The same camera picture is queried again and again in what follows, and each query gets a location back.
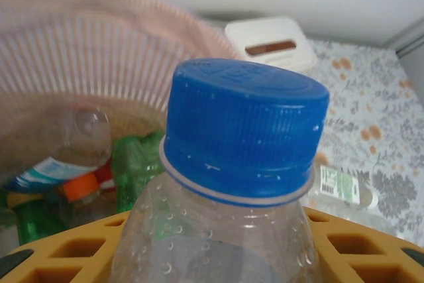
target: floral bedsheet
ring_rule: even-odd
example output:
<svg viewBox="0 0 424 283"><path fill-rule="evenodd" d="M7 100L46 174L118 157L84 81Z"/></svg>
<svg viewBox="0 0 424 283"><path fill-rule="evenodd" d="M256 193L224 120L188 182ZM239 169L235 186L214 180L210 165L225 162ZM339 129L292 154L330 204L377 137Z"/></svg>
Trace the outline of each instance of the floral bedsheet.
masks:
<svg viewBox="0 0 424 283"><path fill-rule="evenodd" d="M424 246L424 111L396 53L310 44L319 61L304 73L331 92L318 159L376 190L379 213Z"/></svg>

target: crate hole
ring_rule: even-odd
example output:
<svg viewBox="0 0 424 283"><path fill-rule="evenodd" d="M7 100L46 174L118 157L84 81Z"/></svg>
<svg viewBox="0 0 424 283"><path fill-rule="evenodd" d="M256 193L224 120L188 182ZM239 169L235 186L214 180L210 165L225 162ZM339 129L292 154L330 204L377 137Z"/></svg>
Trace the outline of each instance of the crate hole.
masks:
<svg viewBox="0 0 424 283"><path fill-rule="evenodd" d="M122 225L124 223L124 219L119 219L119 220L115 220L109 223L106 223L105 226L106 227L118 227L120 225Z"/></svg>
<svg viewBox="0 0 424 283"><path fill-rule="evenodd" d="M334 234L328 236L331 244L342 255L382 255L384 252L370 239L361 235Z"/></svg>
<svg viewBox="0 0 424 283"><path fill-rule="evenodd" d="M323 217L321 215L315 215L315 214L310 214L307 215L309 220L313 221L313 222L329 222L329 220L326 217Z"/></svg>
<svg viewBox="0 0 424 283"><path fill-rule="evenodd" d="M74 239L59 247L51 258L86 258L93 256L103 245L105 239Z"/></svg>
<svg viewBox="0 0 424 283"><path fill-rule="evenodd" d="M70 283L81 268L36 268L19 283Z"/></svg>
<svg viewBox="0 0 424 283"><path fill-rule="evenodd" d="M352 266L364 283L420 283L422 281L412 277L402 268L388 265L356 265Z"/></svg>

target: green bottle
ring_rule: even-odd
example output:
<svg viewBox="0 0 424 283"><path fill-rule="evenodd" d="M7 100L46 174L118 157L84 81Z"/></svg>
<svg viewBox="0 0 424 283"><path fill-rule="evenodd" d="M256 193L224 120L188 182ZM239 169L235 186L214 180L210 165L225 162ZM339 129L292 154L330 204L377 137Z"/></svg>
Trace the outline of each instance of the green bottle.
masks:
<svg viewBox="0 0 424 283"><path fill-rule="evenodd" d="M147 183L164 172L159 143L164 132L127 136L113 143L111 169L117 189L117 213L131 210Z"/></svg>
<svg viewBox="0 0 424 283"><path fill-rule="evenodd" d="M9 193L7 204L17 216L21 245L67 229L59 218L49 213L44 197L40 194Z"/></svg>

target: clear plastic bottle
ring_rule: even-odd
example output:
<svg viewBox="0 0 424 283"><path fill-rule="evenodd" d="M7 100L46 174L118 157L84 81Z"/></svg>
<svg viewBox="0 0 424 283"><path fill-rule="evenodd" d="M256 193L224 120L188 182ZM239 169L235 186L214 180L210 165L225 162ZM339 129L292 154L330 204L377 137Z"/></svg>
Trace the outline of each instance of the clear plastic bottle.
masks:
<svg viewBox="0 0 424 283"><path fill-rule="evenodd" d="M109 283L322 282L307 217L328 91L303 75L200 59L174 74L160 158Z"/></svg>
<svg viewBox="0 0 424 283"><path fill-rule="evenodd" d="M100 185L90 172L66 182L63 186L66 197L74 205L70 227L79 227L115 213L113 202L100 194Z"/></svg>
<svg viewBox="0 0 424 283"><path fill-rule="evenodd" d="M19 247L17 218L13 211L0 207L0 258Z"/></svg>
<svg viewBox="0 0 424 283"><path fill-rule="evenodd" d="M392 224L376 214L378 194L358 178L334 168L314 165L314 183L301 199L304 206L366 227L397 235Z"/></svg>
<svg viewBox="0 0 424 283"><path fill-rule="evenodd" d="M103 165L111 154L111 133L98 107L61 103L28 120L0 144L0 186L40 193Z"/></svg>

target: white label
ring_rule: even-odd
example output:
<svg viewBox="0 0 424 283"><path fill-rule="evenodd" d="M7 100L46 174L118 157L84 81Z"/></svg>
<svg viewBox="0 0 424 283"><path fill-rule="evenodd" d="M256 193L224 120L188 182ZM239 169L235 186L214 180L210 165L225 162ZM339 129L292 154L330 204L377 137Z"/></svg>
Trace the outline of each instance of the white label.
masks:
<svg viewBox="0 0 424 283"><path fill-rule="evenodd" d="M359 180L338 170L321 166L322 194L352 203L360 203Z"/></svg>
<svg viewBox="0 0 424 283"><path fill-rule="evenodd" d="M43 192L96 168L67 164L49 157L17 176L6 188L14 192Z"/></svg>

